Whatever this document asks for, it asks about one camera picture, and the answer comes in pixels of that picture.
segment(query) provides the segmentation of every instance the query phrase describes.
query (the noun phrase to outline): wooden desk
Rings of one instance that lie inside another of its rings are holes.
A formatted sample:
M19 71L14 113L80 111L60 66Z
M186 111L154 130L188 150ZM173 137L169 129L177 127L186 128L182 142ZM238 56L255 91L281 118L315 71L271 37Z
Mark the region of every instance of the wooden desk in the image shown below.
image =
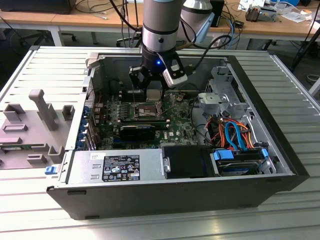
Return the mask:
M0 16L9 24L51 25L51 21L56 14L40 12L10 12L0 10Z
M244 28L242 31L242 34L244 35L250 35L253 39L274 39L274 40L287 40L288 37L290 40L293 40L293 37L302 37L305 38L308 34L308 31L310 29L310 22L311 21L302 21L300 23L296 23L294 21L291 21L289 19L286 19L280 15L276 18L275 22L271 21L258 21L258 22L250 22L246 21L245 11L238 11L238 4L239 0L227 0L227 6L230 10L230 13L235 17L236 20L239 20L241 22L244 22ZM318 1L312 1L309 6L305 9L308 9L315 12L316 8L318 6ZM210 31L212 32L225 32L229 31L230 28L227 26L226 21L223 19L223 22L220 23L219 27L214 29L211 28ZM310 36L312 37L314 33L316 32L315 29L313 29L310 33Z
M108 0L89 0L89 5L107 3ZM237 3L239 0L226 0L230 13L235 16L236 20L244 22L244 28L241 33L241 38L247 39L273 39L273 40L295 40L303 41L308 34L310 21L296 23L282 16L278 16L276 22L249 22L246 21L245 12L238 11ZM315 8L319 4L313 0L309 4L309 8ZM97 6L95 11L101 11L111 8L111 4ZM128 3L129 22L136 26L135 6L133 3ZM83 2L78 8L84 12L88 12L87 2ZM137 4L139 26L143 24L144 5ZM108 19L102 19L90 13L79 12L73 9L69 15L53 14L53 13L30 13L30 12L1 12L2 16L8 23L16 29L37 29L49 30L56 46L63 46L60 31L82 31L82 32L113 32L121 31L121 20L114 9L106 11ZM0 20L0 28L8 28L8 26ZM209 36L217 36L223 33L228 33L230 28L226 21L222 19L219 27L212 27L209 30Z

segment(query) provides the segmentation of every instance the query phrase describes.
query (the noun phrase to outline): cable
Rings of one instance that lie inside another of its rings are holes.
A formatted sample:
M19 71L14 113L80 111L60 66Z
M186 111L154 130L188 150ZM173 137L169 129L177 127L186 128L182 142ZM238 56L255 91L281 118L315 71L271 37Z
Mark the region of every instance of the cable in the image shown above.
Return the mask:
M197 41L197 34L196 34L195 30L182 17L180 17L180 21L181 21L181 26L182 26L182 29L183 29L183 32L184 32L186 39L189 41L189 43L192 42L194 44ZM193 36L194 36L193 41L190 40L190 38L187 34L187 31L186 31L185 25L192 31Z
M223 39L223 38L228 38L229 41L228 41L228 42L225 42L224 44L222 44L222 45L220 45L220 46L211 47L213 44L215 44L216 41L218 41L218 40L220 40L220 39ZM200 66L201 62L204 60L204 58L205 58L205 56L206 56L206 54L207 54L207 52L208 52L209 50L221 48L221 47L227 45L228 43L230 43L230 41L231 41L231 37L230 37L229 35L221 35L221 36L218 36L217 38L215 38L215 39L209 44L209 46L205 49L205 51L203 52L200 60L199 60L198 63L194 66L193 70L196 70L196 69Z
M110 0L111 5L113 6L114 10L116 11L116 13L119 15L119 17L125 22L125 24L128 25L128 27L130 27L132 30L137 31L137 32L141 32L142 29L140 27L134 27L132 26L125 18L124 16L121 15L121 12L118 10L117 6L115 5L114 0Z
M309 37L309 35L310 35L310 33L311 33L311 30L312 30L312 28L314 27L315 21L316 21L316 19L317 19L319 8L320 8L320 2L319 2L319 4L318 4L318 7L316 8L316 12L315 12L315 15L314 15L314 19L313 19L313 21L312 21L312 25L311 25L311 27L310 27L310 29L309 29L309 32L308 32L307 36L305 37L303 43L301 44L301 47L299 48L298 52L296 53L296 55L295 55L295 57L294 57L294 59L293 59L293 62L296 61L296 59L297 59L297 57L298 57L301 49L305 46L305 44L306 44L306 42L307 42L307 39L308 39L308 37Z
M129 11L128 11L128 1L125 0L125 12L126 12L126 19L129 21ZM129 37L129 48L132 48L132 44L130 46L130 27L128 26L128 37Z
M315 74L309 74L308 76L306 76L306 81L308 84L310 84L311 86L313 86L315 84L315 82L320 78L319 75L315 75Z
M232 28L232 35L231 35L231 41L230 41L230 44L229 44L227 50L230 48L230 46L231 46L231 44L232 44L232 41L234 40L234 34L235 34L234 25L232 24L231 20L228 19L228 21L230 22L230 25L231 25L231 28Z
M126 11L125 11L125 0L122 0L122 7L121 7L121 16L124 17L124 19L126 19ZM123 41L123 45L126 48L126 41L125 41L125 35L124 35L124 21L121 21L121 35L122 35L122 41Z
M134 0L136 27L139 27L137 0Z
M86 1L86 0L81 0L80 2L78 2L78 3L75 5L75 9L76 9L77 11L81 12L81 13L84 13L84 14L96 14L96 13L105 12L105 11L108 11L108 10L111 10L111 9L114 8L114 7L109 7L109 8L107 8L107 9L103 9L103 10L99 10L99 11L91 11L91 9L94 8L94 7L107 5L107 4L110 3L110 2L108 2L108 3L104 3L104 4L94 5L94 6L90 7L90 9L89 9L90 11L82 11L82 10L78 9L78 5L81 4L81 3L83 3L84 1Z
M181 90L181 89L182 89L182 87L185 86L185 85L193 86L196 90L198 90L199 92L202 92L202 90L200 90L200 88L197 87L197 85L195 85L195 84L192 83L192 82L187 82L187 83L182 84L182 85L178 88L178 91L179 91L179 92L183 92L183 90Z
M26 40L24 40L24 38L6 20L4 20L2 16L0 16L0 19L2 19L2 21L5 24L7 24L9 26L9 28L11 28L15 32L15 34L17 34L19 36L19 38L21 38L24 41L25 44L27 44L29 47L31 47L31 45Z
M192 112L193 112L193 110L194 110L195 103L196 103L197 99L198 99L197 97L194 99L193 104L192 104L192 108L191 108L191 112L190 112L191 125L193 126L194 130L195 130L199 135L201 135L202 137L204 137L204 139L207 140L207 142L208 142L210 145L214 146L214 145L211 143L210 139L207 138L202 132L200 132L200 131L196 128L196 126L195 126L195 124L194 124L194 121L193 121L193 119L192 119Z
M299 50L299 47L297 47L296 45L294 45L294 43L292 42L292 41L289 41L291 44L292 44L292 46L294 46L296 49L298 49Z

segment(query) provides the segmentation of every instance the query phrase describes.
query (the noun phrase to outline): aluminum extrusion table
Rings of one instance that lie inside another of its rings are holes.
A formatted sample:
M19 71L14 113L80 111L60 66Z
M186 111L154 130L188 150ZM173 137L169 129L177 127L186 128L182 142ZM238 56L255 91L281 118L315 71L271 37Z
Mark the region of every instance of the aluminum extrusion table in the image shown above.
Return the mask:
M139 49L40 47L30 50L0 93L7 103L36 110L30 89L42 88L57 110L76 104L90 52ZM56 178L43 168L0 171L0 238L7 239L224 239L314 240L320 234L320 106L274 55L264 51L210 51L235 55L298 154L310 179L257 208L77 221L46 193Z

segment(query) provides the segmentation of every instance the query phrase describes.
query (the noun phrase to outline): warning label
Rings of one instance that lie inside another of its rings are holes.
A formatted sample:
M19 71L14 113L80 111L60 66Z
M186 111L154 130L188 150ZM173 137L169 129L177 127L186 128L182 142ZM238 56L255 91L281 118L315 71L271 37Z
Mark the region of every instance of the warning label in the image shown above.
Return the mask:
M102 175L104 182L140 180L139 155L105 156Z

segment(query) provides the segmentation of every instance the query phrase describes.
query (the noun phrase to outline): blue drive bracket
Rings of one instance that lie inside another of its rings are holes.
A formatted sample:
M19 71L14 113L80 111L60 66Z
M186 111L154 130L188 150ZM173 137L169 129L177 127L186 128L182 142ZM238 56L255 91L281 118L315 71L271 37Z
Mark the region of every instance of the blue drive bracket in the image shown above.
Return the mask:
M267 149L264 148L264 149L261 150L261 152L262 152L264 158L267 158L269 156L269 153L268 153Z
M214 160L230 160L234 159L234 154L232 153L231 150L216 150L213 153L213 158Z

